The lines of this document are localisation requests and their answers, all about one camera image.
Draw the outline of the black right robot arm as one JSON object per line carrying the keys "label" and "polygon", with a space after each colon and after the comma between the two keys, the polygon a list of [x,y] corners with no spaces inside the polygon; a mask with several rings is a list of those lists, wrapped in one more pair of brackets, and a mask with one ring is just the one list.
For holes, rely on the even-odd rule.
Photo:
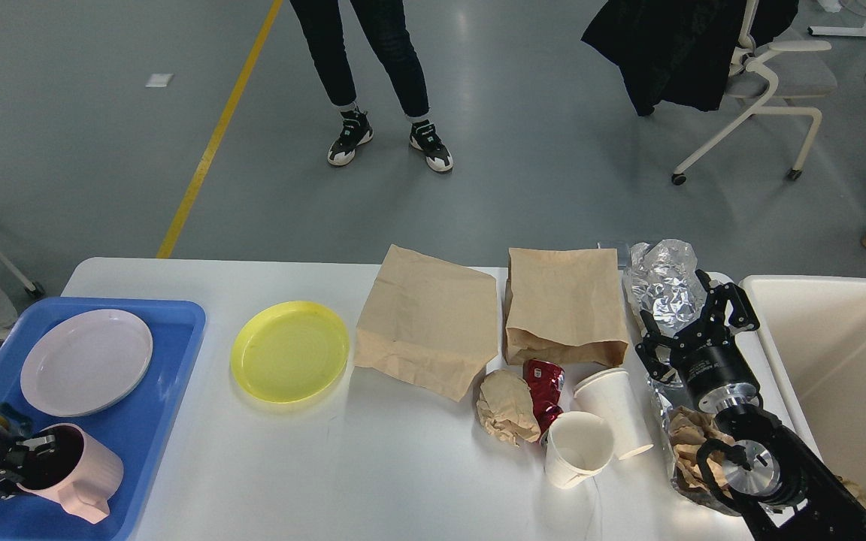
{"label": "black right robot arm", "polygon": [[748,295],[703,270],[695,275],[707,291],[698,318],[666,335],[642,310],[646,333],[636,352],[656,382],[676,373],[692,407],[711,414],[733,439],[709,438],[700,446],[702,482],[743,517],[756,540],[866,540],[866,509],[762,406],[759,381],[735,341],[760,326]]}

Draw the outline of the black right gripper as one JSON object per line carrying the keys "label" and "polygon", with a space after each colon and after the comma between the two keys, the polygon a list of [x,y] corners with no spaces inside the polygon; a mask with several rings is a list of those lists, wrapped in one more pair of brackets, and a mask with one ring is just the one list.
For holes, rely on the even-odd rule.
{"label": "black right gripper", "polygon": [[[733,282],[712,280],[700,268],[695,276],[707,291],[695,321],[700,325],[695,335],[710,345],[693,349],[678,346],[680,330],[666,335],[652,312],[640,310],[645,334],[635,352],[647,376],[661,384],[684,384],[693,408],[704,413],[718,413],[738,404],[760,405],[759,381],[735,343],[738,334],[760,329],[752,302],[746,291]],[[659,347],[676,350],[676,367],[673,353],[667,362],[660,359]]]}

